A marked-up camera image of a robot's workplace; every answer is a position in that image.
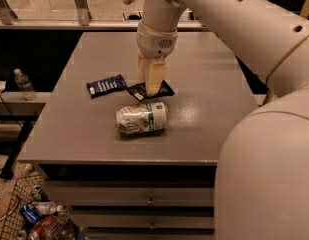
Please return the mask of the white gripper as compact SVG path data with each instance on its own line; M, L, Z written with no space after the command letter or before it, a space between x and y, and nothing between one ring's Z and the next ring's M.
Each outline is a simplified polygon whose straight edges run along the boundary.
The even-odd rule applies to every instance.
M165 59L161 56L167 57L173 52L177 36L177 31L161 32L147 27L143 22L138 24L137 76L139 81L145 81L146 94L149 97L160 90L168 70Z

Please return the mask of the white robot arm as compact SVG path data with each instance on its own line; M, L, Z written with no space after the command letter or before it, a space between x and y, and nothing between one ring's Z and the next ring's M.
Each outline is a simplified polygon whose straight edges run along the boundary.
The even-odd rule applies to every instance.
M215 239L309 240L309 21L267 0L145 0L137 44L148 95L166 74L164 59L185 9L276 97L246 116L223 144Z

